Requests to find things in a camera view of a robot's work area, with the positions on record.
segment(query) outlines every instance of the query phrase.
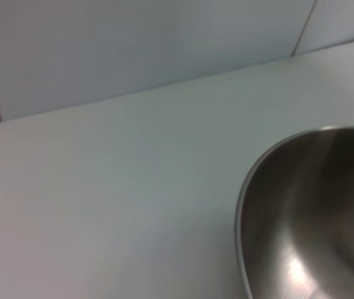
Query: white countertop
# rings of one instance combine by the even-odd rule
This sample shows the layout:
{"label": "white countertop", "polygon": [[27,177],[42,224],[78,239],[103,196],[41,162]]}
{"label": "white countertop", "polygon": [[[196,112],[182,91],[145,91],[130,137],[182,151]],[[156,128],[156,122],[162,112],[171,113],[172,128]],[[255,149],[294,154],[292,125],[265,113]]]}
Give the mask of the white countertop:
{"label": "white countertop", "polygon": [[246,173],[354,125],[354,44],[0,123],[0,298],[242,298]]}

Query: white tile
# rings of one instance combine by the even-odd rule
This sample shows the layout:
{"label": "white tile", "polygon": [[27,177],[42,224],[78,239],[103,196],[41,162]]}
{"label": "white tile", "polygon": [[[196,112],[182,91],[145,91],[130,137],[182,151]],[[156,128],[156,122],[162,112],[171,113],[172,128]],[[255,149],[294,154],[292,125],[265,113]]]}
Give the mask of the white tile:
{"label": "white tile", "polygon": [[354,1],[318,0],[297,53],[354,41]]}
{"label": "white tile", "polygon": [[312,0],[0,0],[8,120],[288,57]]}

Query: stainless steel bowl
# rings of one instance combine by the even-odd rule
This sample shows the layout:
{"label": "stainless steel bowl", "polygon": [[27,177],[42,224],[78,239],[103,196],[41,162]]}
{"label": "stainless steel bowl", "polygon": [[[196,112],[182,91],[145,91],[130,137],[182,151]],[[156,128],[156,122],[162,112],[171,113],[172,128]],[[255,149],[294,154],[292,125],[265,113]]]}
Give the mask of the stainless steel bowl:
{"label": "stainless steel bowl", "polygon": [[354,128],[301,133],[264,153],[235,229],[247,299],[354,299]]}

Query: bowl rim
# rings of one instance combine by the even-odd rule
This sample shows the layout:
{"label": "bowl rim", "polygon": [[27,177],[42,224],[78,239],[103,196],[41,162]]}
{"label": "bowl rim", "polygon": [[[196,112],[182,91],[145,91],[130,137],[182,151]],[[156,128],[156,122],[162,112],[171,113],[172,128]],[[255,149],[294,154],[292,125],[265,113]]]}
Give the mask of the bowl rim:
{"label": "bowl rim", "polygon": [[253,298],[253,294],[251,293],[251,288],[250,288],[250,284],[249,284],[247,273],[246,273],[245,259],[243,257],[243,250],[242,250],[242,245],[241,245],[241,216],[242,216],[242,212],[243,212],[243,203],[245,201],[246,193],[247,193],[248,187],[251,183],[251,179],[253,178],[254,173],[257,171],[259,166],[265,161],[265,159],[280,146],[282,146],[282,145],[284,145],[296,138],[299,138],[301,136],[313,134],[318,131],[328,131],[328,130],[336,130],[336,131],[354,130],[354,126],[338,126],[338,125],[322,126],[320,128],[300,131],[300,132],[295,133],[291,136],[288,136],[288,137],[282,139],[281,141],[275,143],[274,145],[272,145],[269,149],[267,149],[254,162],[254,164],[252,165],[250,170],[247,172],[247,175],[245,177],[245,180],[243,181],[243,184],[242,184],[240,192],[239,192],[238,202],[236,204],[235,231],[234,231],[236,257],[238,259],[239,272],[240,272],[241,279],[243,282],[243,291],[244,291],[244,295],[246,296],[245,297],[246,299],[255,299],[255,298]]}

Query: metal surface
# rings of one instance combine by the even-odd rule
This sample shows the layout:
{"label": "metal surface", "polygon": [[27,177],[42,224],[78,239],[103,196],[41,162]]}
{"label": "metal surface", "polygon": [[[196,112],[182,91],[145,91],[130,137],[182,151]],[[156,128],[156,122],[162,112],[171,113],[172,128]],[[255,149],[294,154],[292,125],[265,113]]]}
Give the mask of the metal surface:
{"label": "metal surface", "polygon": [[269,149],[236,212],[247,299],[354,298],[354,128],[324,128]]}

